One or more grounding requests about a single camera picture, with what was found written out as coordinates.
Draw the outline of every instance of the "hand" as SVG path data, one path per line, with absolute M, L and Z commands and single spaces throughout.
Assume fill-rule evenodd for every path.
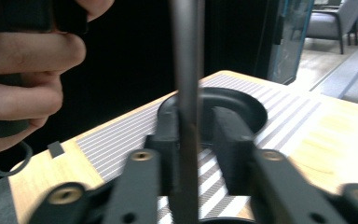
M 89 21 L 104 14 L 114 0 L 76 0 Z M 23 86 L 0 84 L 0 120 L 28 119 L 29 128 L 0 138 L 0 151 L 41 128 L 62 106 L 60 75 L 83 62 L 86 48 L 76 35 L 0 33 L 0 74 L 21 73 Z

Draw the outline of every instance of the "wooden tabletop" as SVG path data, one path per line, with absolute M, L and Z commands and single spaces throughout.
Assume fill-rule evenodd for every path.
M 308 125 L 309 128 L 303 131 L 304 134 L 298 135 L 295 148 L 288 153 L 289 159 L 311 184 L 330 192 L 339 192 L 339 186 L 345 183 L 358 183 L 357 104 L 307 91 L 291 90 L 287 86 L 230 71 L 213 74 L 202 81 L 222 76 L 222 74 L 321 102 L 323 108 L 318 108 L 318 115 L 314 116 L 311 125 Z M 63 182 L 81 182 L 90 189 L 104 183 L 103 177 L 80 148 L 79 139 L 157 105 L 172 94 L 62 143 L 64 153 L 58 157 L 51 158 L 48 150 L 34 155 L 23 171 L 9 179 L 19 223 L 25 223 L 43 196 Z M 245 207 L 238 216 L 250 217 L 251 213 Z

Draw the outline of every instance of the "metal rod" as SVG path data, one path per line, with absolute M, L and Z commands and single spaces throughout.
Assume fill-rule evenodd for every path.
M 180 190 L 170 196 L 175 223 L 199 223 L 199 80 L 203 68 L 203 0 L 171 0 L 178 92 Z

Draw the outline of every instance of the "black loop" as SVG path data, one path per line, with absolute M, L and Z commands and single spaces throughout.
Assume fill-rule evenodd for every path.
M 8 172 L 5 172 L 5 171 L 2 171 L 0 170 L 0 176 L 2 177 L 7 177 L 7 176 L 11 176 L 11 175 L 15 175 L 17 174 L 18 172 L 20 172 L 22 169 L 24 169 L 24 167 L 28 164 L 28 162 L 31 160 L 31 157 L 33 156 L 33 151 L 32 151 L 32 148 L 26 144 L 24 141 L 21 141 L 19 142 L 19 145 L 24 148 L 25 150 L 25 159 L 24 161 L 21 163 L 21 165 L 13 170 L 13 171 L 8 171 Z

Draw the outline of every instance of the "striped placemat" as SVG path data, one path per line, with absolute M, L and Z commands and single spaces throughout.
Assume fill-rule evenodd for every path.
M 312 120 L 318 117 L 322 103 L 317 99 L 289 91 L 273 89 L 246 80 L 221 74 L 202 83 L 203 87 L 230 88 L 243 91 L 259 100 L 268 111 L 268 122 L 257 134 L 255 143 L 260 148 L 273 148 L 289 155 Z M 153 133 L 160 104 L 121 119 L 98 132 L 77 140 L 86 157 L 103 180 L 120 174 L 129 151 L 142 147 L 145 137 Z M 235 217 L 246 204 L 247 197 L 227 196 L 224 180 L 211 150 L 199 154 L 200 218 Z M 172 223 L 168 200 L 158 200 L 159 223 Z

